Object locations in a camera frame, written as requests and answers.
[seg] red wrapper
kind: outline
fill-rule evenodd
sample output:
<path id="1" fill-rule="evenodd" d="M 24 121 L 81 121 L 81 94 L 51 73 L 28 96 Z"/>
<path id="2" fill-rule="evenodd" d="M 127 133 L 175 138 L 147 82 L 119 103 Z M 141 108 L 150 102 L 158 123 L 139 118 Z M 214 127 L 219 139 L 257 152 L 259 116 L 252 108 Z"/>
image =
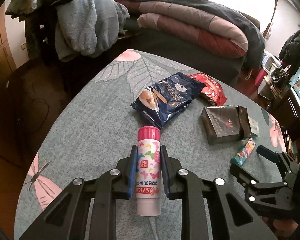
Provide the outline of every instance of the red wrapper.
<path id="1" fill-rule="evenodd" d="M 201 90 L 200 95 L 206 98 L 212 106 L 223 106 L 223 104 L 227 101 L 221 85 L 208 75 L 204 73 L 197 73 L 189 75 L 189 77 L 206 84 L 206 86 Z"/>

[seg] silver screw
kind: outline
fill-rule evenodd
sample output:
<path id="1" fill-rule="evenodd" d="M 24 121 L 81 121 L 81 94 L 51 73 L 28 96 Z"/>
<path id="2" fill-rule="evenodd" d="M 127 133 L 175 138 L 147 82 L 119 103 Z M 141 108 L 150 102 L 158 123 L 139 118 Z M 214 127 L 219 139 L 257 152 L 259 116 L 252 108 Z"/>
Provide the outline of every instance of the silver screw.
<path id="1" fill-rule="evenodd" d="M 116 175 L 118 175 L 119 173 L 120 173 L 120 171 L 119 171 L 118 169 L 113 169 L 113 170 L 110 171 L 110 174 L 111 174 L 112 176 L 116 176 Z"/>
<path id="2" fill-rule="evenodd" d="M 216 179 L 216 184 L 219 186 L 222 186 L 225 184 L 225 181 L 222 178 L 217 178 Z"/>
<path id="3" fill-rule="evenodd" d="M 76 179 L 73 180 L 73 184 L 75 184 L 76 186 L 81 185 L 82 182 L 83 182 L 83 181 L 82 181 L 82 179 L 80 179 L 80 178 L 76 178 Z"/>
<path id="4" fill-rule="evenodd" d="M 182 176 L 188 175 L 188 171 L 186 169 L 180 169 L 180 170 L 178 170 L 178 173 Z"/>

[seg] table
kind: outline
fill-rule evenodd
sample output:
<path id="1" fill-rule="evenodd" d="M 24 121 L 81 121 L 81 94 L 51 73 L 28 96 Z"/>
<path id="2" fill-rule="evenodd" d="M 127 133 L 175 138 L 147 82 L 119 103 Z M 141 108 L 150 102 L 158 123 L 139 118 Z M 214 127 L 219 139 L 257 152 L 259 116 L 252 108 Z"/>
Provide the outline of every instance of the table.
<path id="1" fill-rule="evenodd" d="M 137 143 L 138 129 L 148 124 L 130 107 L 131 102 L 146 86 L 178 71 L 198 72 L 159 56 L 127 50 L 84 87 L 53 124 L 28 172 L 25 182 L 49 162 L 30 190 L 30 183 L 23 185 L 15 220 L 16 240 L 74 178 L 98 178 L 129 156 L 131 146 Z M 278 129 L 268 113 L 245 95 L 220 84 L 227 97 L 225 105 L 247 107 L 249 116 L 258 122 L 256 144 L 281 152 L 274 136 Z M 243 197 L 243 187 L 229 174 L 230 159 L 243 142 L 208 145 L 200 118 L 207 105 L 203 99 L 195 99 L 161 130 L 161 143 L 183 168 L 203 179 L 222 177 Z M 255 150 L 244 168 L 260 182 L 282 180 L 276 165 Z M 118 200 L 116 213 L 118 240 L 181 238 L 181 200 L 169 201 L 162 194 L 162 214 L 158 217 L 137 216 L 135 199 Z"/>

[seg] white wall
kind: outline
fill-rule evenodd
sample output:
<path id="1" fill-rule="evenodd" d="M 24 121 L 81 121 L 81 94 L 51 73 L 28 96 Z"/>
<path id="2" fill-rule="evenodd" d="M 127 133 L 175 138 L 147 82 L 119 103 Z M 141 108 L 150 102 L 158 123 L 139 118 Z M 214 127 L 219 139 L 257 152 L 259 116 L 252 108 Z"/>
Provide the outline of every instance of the white wall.
<path id="1" fill-rule="evenodd" d="M 299 24 L 300 14 L 297 9 L 287 0 L 278 0 L 265 50 L 278 57 L 286 40 L 299 30 Z"/>
<path id="2" fill-rule="evenodd" d="M 11 0 L 5 0 L 4 10 L 7 9 Z M 11 15 L 5 15 L 8 43 L 14 62 L 18 67 L 29 60 L 27 49 L 22 50 L 21 45 L 26 43 L 25 22 L 19 22 L 18 18 L 11 18 Z"/>

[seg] black box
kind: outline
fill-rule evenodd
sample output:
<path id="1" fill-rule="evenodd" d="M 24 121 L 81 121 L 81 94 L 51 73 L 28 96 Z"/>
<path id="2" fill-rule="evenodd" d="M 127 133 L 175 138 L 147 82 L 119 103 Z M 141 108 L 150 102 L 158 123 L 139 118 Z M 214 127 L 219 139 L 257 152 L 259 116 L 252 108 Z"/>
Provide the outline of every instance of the black box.
<path id="1" fill-rule="evenodd" d="M 233 142 L 251 137 L 247 108 L 208 106 L 201 113 L 209 144 Z"/>

